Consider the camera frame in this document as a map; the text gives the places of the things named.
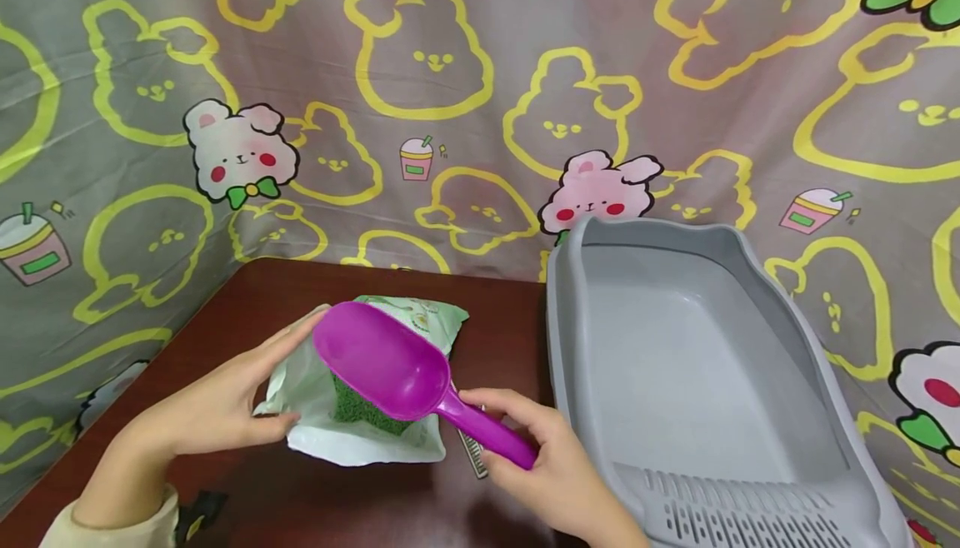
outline pink bunny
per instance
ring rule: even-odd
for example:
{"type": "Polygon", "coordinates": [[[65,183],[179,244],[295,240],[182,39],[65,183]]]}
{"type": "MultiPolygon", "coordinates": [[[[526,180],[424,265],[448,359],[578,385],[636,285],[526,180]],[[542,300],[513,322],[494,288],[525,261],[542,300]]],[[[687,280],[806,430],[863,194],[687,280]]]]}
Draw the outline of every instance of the pink bunny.
{"type": "Polygon", "coordinates": [[[657,158],[645,155],[613,167],[606,151],[583,152],[563,168],[560,187],[541,208],[545,233],[570,230],[586,213],[601,219],[633,219],[654,206],[647,182],[663,173],[657,158]]]}
{"type": "Polygon", "coordinates": [[[193,147],[197,188],[210,201],[237,210],[252,196],[277,198],[297,175],[299,152],[283,139],[283,115],[258,104],[234,113],[209,98],[183,115],[193,147]]]}

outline white bag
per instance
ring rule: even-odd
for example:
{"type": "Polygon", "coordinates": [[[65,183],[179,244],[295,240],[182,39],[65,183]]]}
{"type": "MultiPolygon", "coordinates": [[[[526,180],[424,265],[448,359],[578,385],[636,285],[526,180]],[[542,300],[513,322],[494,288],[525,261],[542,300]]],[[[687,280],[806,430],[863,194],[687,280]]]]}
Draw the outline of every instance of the white bag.
{"type": "MultiPolygon", "coordinates": [[[[468,318],[467,311],[446,302],[389,296],[360,296],[356,301],[367,302],[403,322],[447,358],[460,326],[468,318]]],[[[350,401],[362,398],[356,396],[350,401]]],[[[340,466],[436,462],[447,455],[436,415],[413,422],[394,435],[367,421],[336,421],[336,416],[343,418],[337,402],[333,374],[318,357],[309,336],[273,371],[266,400],[253,413],[297,411],[301,418],[287,434],[287,446],[340,466]]]]}

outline cat litter bag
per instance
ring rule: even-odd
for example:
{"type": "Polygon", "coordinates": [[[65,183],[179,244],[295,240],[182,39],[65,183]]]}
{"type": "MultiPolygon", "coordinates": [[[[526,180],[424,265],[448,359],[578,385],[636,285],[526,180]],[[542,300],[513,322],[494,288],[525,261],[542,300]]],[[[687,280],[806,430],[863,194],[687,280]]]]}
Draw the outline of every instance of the cat litter bag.
{"type": "MultiPolygon", "coordinates": [[[[446,302],[417,298],[360,296],[401,321],[450,357],[467,311],[446,302]]],[[[287,434],[287,446],[340,466],[372,462],[436,462],[447,455],[440,421],[395,421],[365,401],[323,363],[308,336],[270,376],[267,398],[254,414],[297,411],[301,420],[287,434]]]]}

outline gray litter box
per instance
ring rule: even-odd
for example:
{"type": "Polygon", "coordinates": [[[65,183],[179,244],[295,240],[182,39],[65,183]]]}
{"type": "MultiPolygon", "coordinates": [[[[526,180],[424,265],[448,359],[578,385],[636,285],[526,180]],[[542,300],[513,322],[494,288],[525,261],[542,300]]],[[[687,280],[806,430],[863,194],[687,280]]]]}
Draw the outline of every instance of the gray litter box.
{"type": "Polygon", "coordinates": [[[557,408],[657,548],[908,548],[813,330],[733,227],[580,221],[550,254],[557,408]]]}

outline hand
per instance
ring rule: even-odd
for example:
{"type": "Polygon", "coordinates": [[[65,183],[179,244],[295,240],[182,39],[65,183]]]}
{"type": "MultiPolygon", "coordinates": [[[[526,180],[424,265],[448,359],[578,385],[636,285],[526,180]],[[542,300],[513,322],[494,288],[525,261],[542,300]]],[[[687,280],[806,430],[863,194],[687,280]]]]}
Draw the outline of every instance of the hand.
{"type": "Polygon", "coordinates": [[[164,502],[166,470],[176,455],[283,439],[298,415],[252,416],[254,392],[328,308],[318,308],[133,418],[103,453],[74,505],[73,520],[94,529],[144,522],[164,502]]]}
{"type": "Polygon", "coordinates": [[[145,410],[131,423],[172,456],[203,454],[282,440],[298,413],[254,417],[253,397],[260,384],[323,319],[323,306],[284,327],[252,351],[243,352],[177,394],[145,410]]]}
{"type": "Polygon", "coordinates": [[[494,484],[553,529],[578,536],[590,546],[648,546],[645,535],[593,468],[560,411],[512,390],[465,390],[460,397],[468,404],[484,406],[491,416],[510,415],[541,446],[532,471],[484,450],[481,459],[494,484]]]}

